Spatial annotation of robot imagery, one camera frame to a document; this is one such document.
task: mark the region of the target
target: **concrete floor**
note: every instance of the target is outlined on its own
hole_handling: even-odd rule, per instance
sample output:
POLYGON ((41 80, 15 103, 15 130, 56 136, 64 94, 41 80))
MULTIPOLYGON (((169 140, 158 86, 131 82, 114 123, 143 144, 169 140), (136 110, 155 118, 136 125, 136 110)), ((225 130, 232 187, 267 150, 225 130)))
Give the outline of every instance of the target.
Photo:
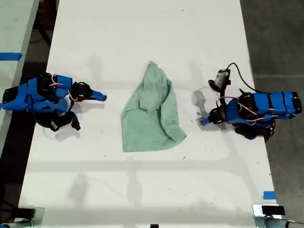
MULTIPOLYGON (((304 101, 304 1, 241 0, 250 61, 258 90, 297 91, 304 101)), ((32 33, 32 41, 39 39, 32 33)), ((25 67, 46 67, 49 48, 30 44, 25 67)), ((279 204, 286 218, 304 222, 304 114, 278 121, 267 153, 279 204)))

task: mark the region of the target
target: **white table surface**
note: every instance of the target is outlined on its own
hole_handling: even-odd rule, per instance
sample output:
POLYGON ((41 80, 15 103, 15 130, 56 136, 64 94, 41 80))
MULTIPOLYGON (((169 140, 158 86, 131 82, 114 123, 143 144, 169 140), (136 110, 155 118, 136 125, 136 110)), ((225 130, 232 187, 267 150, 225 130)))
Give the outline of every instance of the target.
MULTIPOLYGON (((215 107, 207 81, 232 61, 253 85, 238 0, 61 0, 47 70, 108 99, 75 105, 79 132, 36 126, 19 205, 45 208, 43 227, 255 227, 252 204, 276 202, 262 198, 264 139, 196 124, 196 99, 215 107), (173 83, 187 138, 124 153, 121 112, 150 60, 173 83)), ((248 91, 231 79, 227 95, 248 91)))
MULTIPOLYGON (((20 83, 39 0, 0 0, 0 52, 22 53, 20 61, 0 61, 0 102, 4 90, 20 83)), ((11 116, 0 110, 0 156, 11 116)))

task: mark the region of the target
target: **green cloth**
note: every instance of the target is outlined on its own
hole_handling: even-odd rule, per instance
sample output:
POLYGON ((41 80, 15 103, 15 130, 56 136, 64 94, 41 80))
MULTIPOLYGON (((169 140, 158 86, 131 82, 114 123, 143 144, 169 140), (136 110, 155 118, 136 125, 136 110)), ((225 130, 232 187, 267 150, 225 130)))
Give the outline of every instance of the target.
POLYGON ((166 150, 186 138, 179 127, 172 82, 154 62, 149 63, 121 119, 124 152, 166 150))

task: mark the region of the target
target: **blue painter's tape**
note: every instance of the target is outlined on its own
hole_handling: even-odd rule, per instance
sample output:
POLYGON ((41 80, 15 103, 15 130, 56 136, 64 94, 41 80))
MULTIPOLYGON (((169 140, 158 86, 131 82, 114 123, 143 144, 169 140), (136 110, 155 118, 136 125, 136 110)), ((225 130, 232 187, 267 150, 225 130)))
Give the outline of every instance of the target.
POLYGON ((274 191, 264 191, 263 194, 263 199, 265 200, 275 200, 276 199, 276 194, 274 191))
POLYGON ((0 52, 0 61, 19 61, 21 57, 21 53, 0 52))

